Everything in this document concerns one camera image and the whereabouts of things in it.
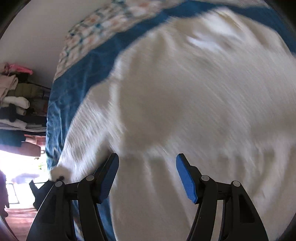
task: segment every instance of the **metal pivot screw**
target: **metal pivot screw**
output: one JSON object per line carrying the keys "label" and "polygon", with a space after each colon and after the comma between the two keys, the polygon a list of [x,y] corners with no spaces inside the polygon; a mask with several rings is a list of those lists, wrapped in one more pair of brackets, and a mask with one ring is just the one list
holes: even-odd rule
{"label": "metal pivot screw", "polygon": [[203,175],[203,176],[202,176],[202,180],[205,181],[205,182],[207,182],[209,179],[210,179],[210,178],[209,178],[209,176],[207,176],[207,175]]}
{"label": "metal pivot screw", "polygon": [[234,181],[233,182],[233,185],[236,186],[236,187],[239,187],[240,186],[240,182],[239,181]]}
{"label": "metal pivot screw", "polygon": [[89,175],[86,177],[86,180],[87,181],[92,181],[94,179],[94,176],[93,175]]}
{"label": "metal pivot screw", "polygon": [[60,187],[61,185],[63,185],[63,182],[61,182],[61,181],[58,181],[58,182],[55,183],[56,187]]}

